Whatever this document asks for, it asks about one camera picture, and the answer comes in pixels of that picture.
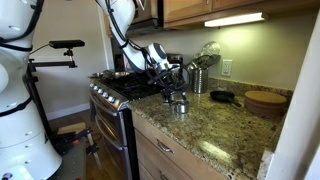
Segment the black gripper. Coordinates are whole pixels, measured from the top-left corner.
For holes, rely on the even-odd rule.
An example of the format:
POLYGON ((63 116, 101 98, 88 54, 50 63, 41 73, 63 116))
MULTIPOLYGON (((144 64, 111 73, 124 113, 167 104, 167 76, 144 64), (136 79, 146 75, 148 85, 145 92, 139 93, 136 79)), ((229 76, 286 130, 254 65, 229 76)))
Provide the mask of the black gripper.
POLYGON ((159 84, 164 88, 161 90, 164 105, 170 105, 170 98, 173 102, 179 99, 179 91, 184 89, 185 80, 180 65, 173 65, 168 70, 162 71, 159 75, 159 84))

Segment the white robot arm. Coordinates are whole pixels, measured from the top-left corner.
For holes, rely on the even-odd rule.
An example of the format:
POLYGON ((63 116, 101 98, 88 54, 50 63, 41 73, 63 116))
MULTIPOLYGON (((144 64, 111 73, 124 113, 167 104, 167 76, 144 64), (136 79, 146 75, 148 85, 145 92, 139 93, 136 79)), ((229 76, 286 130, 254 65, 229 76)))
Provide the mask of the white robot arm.
POLYGON ((165 104, 173 104, 171 96, 174 93, 179 93, 185 100, 184 77, 182 75, 178 78, 174 77, 181 65, 171 64, 163 46, 159 43, 151 43, 142 47, 130 40, 130 37, 133 37, 133 32, 130 30, 132 22, 137 15, 138 8, 143 9, 141 0, 95 1, 107 15, 111 34, 131 68, 136 73, 146 73, 150 83, 156 83, 162 87, 161 93, 165 104))

